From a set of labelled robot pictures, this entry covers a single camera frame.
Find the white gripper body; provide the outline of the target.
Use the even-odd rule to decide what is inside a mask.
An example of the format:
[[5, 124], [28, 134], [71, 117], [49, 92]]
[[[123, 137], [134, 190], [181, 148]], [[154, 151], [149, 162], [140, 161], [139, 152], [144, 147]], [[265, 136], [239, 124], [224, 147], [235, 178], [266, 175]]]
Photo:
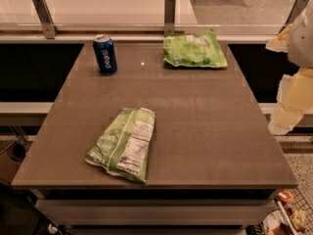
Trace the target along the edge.
[[313, 3], [309, 3], [292, 24], [288, 57], [299, 67], [313, 68]]

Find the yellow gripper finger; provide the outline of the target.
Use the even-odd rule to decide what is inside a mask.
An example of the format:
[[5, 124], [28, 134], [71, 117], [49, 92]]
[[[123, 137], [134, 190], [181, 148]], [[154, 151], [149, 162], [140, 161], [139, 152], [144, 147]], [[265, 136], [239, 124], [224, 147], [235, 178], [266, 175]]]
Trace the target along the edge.
[[285, 135], [292, 131], [313, 108], [313, 69], [300, 68], [294, 75], [284, 74], [279, 84], [277, 104], [270, 116], [269, 131]]
[[265, 48], [274, 52], [288, 52], [291, 24], [283, 29], [275, 38], [266, 43]]

